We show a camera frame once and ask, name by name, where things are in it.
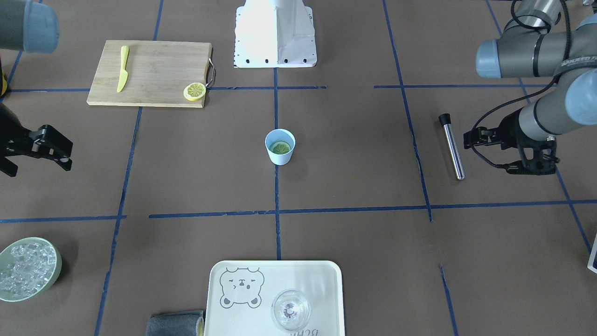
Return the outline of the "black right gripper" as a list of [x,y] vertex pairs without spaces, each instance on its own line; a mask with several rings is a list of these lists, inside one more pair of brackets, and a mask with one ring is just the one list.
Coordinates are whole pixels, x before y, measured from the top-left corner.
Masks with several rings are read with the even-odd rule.
[[18,166],[8,158],[28,156],[54,161],[62,169],[72,168],[73,142],[53,126],[45,124],[36,131],[21,125],[17,116],[4,104],[0,105],[0,170],[9,177],[17,175]]

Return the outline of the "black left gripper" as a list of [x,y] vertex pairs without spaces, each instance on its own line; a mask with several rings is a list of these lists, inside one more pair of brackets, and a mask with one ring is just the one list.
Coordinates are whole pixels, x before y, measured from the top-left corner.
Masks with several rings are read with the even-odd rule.
[[[556,140],[533,140],[520,126],[518,109],[502,119],[496,128],[475,127],[463,134],[464,149],[472,151],[493,168],[503,169],[511,175],[556,174],[559,158],[555,155]],[[501,150],[516,149],[520,159],[497,164],[482,155],[476,147],[499,145]]]

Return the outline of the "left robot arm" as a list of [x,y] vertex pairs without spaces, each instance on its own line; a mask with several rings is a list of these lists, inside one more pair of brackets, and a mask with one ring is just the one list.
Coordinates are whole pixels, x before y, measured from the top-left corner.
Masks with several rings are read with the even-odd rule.
[[550,175],[559,162],[556,138],[597,122],[597,20],[590,15],[570,27],[564,0],[521,0],[510,6],[510,21],[496,40],[476,53],[483,78],[551,78],[539,99],[510,113],[496,128],[475,123],[463,136],[465,149],[499,145],[516,149],[518,161],[497,164],[511,175]]

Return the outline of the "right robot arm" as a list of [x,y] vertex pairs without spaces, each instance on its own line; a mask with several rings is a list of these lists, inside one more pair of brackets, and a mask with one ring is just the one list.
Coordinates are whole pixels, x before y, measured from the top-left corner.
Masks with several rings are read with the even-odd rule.
[[[45,54],[57,49],[60,26],[50,6],[33,0],[3,0],[0,7],[2,49]],[[0,145],[0,170],[9,177],[18,171],[9,159],[12,156],[47,159],[65,171],[72,168],[72,141],[49,124],[36,131],[25,128],[4,104],[0,107]]]

